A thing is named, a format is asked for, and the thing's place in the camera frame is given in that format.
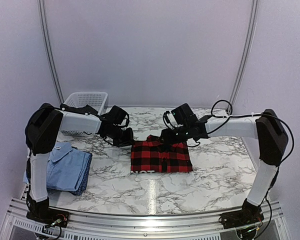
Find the red black plaid shirt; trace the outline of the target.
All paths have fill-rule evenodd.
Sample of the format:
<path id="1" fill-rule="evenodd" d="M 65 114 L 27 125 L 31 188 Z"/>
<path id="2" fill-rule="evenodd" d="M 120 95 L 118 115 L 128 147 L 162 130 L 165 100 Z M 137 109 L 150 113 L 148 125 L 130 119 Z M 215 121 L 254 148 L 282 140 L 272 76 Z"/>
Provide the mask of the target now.
<path id="1" fill-rule="evenodd" d="M 188 146 L 185 142 L 164 144 L 158 136 L 135 141 L 131 146 L 130 172 L 189 173 L 193 171 Z"/>

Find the light blue shirt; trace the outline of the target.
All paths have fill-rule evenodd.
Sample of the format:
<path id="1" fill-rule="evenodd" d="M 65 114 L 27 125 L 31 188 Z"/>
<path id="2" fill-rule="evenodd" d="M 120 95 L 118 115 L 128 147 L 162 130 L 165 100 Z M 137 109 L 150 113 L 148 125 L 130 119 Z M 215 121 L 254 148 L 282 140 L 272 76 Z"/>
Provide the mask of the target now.
<path id="1" fill-rule="evenodd" d="M 51 152 L 32 154 L 31 159 L 40 156 L 47 161 L 46 187 L 48 189 L 72 192 L 79 188 L 89 155 L 92 154 L 73 147 L 69 142 L 57 142 Z"/>

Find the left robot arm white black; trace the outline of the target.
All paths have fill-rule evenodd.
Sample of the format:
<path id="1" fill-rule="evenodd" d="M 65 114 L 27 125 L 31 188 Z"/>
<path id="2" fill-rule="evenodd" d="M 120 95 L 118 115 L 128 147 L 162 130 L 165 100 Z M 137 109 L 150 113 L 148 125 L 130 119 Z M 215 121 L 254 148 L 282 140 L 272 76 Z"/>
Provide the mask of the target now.
<path id="1" fill-rule="evenodd" d="M 133 130 L 129 127 L 130 115 L 114 105 L 109 112 L 99 114 L 93 107 L 71 107 L 61 104 L 54 107 L 44 103 L 30 117 L 25 127 L 25 143 L 29 150 L 26 173 L 29 191 L 28 210 L 43 223 L 53 219 L 46 184 L 50 152 L 60 131 L 79 131 L 110 138 L 115 147 L 126 147 L 133 142 Z"/>

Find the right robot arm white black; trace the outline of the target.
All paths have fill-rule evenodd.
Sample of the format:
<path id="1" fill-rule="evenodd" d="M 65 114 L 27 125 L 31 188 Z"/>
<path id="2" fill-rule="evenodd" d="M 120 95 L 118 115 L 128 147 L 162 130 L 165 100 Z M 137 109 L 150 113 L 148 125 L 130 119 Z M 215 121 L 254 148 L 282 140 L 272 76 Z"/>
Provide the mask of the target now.
<path id="1" fill-rule="evenodd" d="M 215 137 L 258 140 L 260 163 L 252 188 L 237 214 L 237 219 L 242 224 L 250 223 L 257 216 L 263 200 L 273 187 L 280 165 L 289 157 L 286 148 L 288 142 L 294 141 L 289 126 L 271 108 L 260 113 L 228 116 L 209 114 L 201 118 L 174 109 L 172 115 L 177 126 L 165 128 L 160 134 L 160 139 L 166 145 L 185 143 L 189 139 L 198 141 Z"/>

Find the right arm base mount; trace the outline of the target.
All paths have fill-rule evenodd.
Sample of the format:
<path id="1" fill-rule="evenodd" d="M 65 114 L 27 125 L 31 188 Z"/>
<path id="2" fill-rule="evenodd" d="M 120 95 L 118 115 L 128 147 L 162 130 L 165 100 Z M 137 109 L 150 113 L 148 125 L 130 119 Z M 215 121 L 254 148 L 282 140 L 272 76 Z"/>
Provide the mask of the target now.
<path id="1" fill-rule="evenodd" d="M 243 210 L 237 210 L 222 213 L 218 221 L 223 225 L 224 229 L 231 229 L 255 223 L 261 223 L 264 219 L 265 218 L 262 211 L 252 215 L 251 213 L 246 213 Z"/>

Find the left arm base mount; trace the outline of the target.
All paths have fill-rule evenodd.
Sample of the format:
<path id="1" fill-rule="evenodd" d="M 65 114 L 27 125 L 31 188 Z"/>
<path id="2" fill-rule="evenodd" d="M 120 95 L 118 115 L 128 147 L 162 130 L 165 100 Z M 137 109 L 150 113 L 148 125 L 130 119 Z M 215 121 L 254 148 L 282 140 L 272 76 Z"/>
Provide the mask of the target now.
<path id="1" fill-rule="evenodd" d="M 66 228 L 68 225 L 70 213 L 68 211 L 58 210 L 54 208 L 41 208 L 29 210 L 26 218 L 43 223 L 49 227 Z"/>

